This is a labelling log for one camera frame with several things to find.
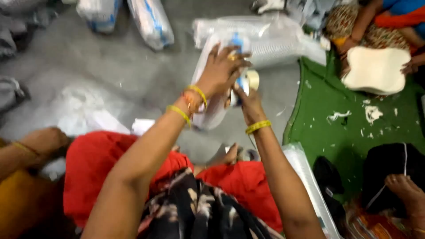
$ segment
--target green mat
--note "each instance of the green mat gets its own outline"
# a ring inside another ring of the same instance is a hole
[[[346,189],[344,195],[334,197],[343,202],[361,191],[363,161],[372,147],[406,142],[425,153],[420,103],[425,90],[408,78],[402,92],[383,100],[374,99],[363,92],[346,89],[336,75],[336,62],[333,52],[328,54],[327,67],[307,58],[300,60],[300,88],[283,142],[301,142],[311,166],[321,155],[334,163]],[[384,114],[373,126],[366,121],[363,101],[368,99],[370,105],[378,106]],[[326,119],[334,112],[348,110],[352,115],[346,121],[338,118],[330,124]]]

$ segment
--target grey concrete floor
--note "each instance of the grey concrete floor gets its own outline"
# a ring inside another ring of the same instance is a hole
[[[106,109],[126,127],[135,118],[156,119],[179,96],[195,70],[195,17],[250,14],[249,0],[164,0],[176,42],[155,53],[143,43],[126,5],[114,34],[92,33],[71,6],[46,30],[38,30],[28,49],[1,63],[0,74],[27,86],[31,99],[2,116],[0,136],[18,139],[52,125],[72,135],[85,133],[85,112]],[[259,71],[266,114],[281,142],[298,91],[297,63]],[[194,162],[208,160],[224,144],[252,148],[240,109],[232,109],[216,129],[185,130],[178,144]]]

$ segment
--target hand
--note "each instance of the hand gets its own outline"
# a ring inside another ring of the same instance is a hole
[[[267,120],[263,107],[261,106],[261,99],[257,91],[250,88],[249,96],[245,94],[238,84],[233,86],[234,92],[242,100],[242,112],[244,114],[245,123],[247,126],[255,124],[259,121]]]
[[[29,162],[31,165],[41,163],[53,152],[63,146],[67,146],[69,139],[60,129],[50,127],[35,130],[23,137],[19,142],[40,155],[33,162]]]
[[[219,53],[220,44],[217,44],[211,50],[204,72],[196,83],[205,97],[208,99],[214,94],[225,93],[240,77],[240,68],[250,67],[252,64],[246,61],[245,57],[251,54],[235,54],[235,60],[228,58],[229,54],[239,49],[239,46],[228,46]]]
[[[425,65],[425,53],[412,57],[412,59],[404,64],[401,72],[405,75],[418,72],[418,67]]]
[[[338,54],[341,57],[341,60],[344,60],[345,58],[347,58],[347,52],[349,49],[358,46],[359,45],[359,41],[354,40],[351,36],[349,36],[344,44],[338,48]]]

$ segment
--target gold ring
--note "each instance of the gold ring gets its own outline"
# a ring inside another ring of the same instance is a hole
[[[227,58],[231,61],[235,61],[236,60],[236,56],[235,55],[228,55]]]

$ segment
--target black patterned fabric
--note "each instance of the black patterned fabric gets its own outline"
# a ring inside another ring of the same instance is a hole
[[[190,168],[183,168],[176,172],[162,193],[146,204],[138,238],[283,237],[239,205],[233,197],[195,179]]]

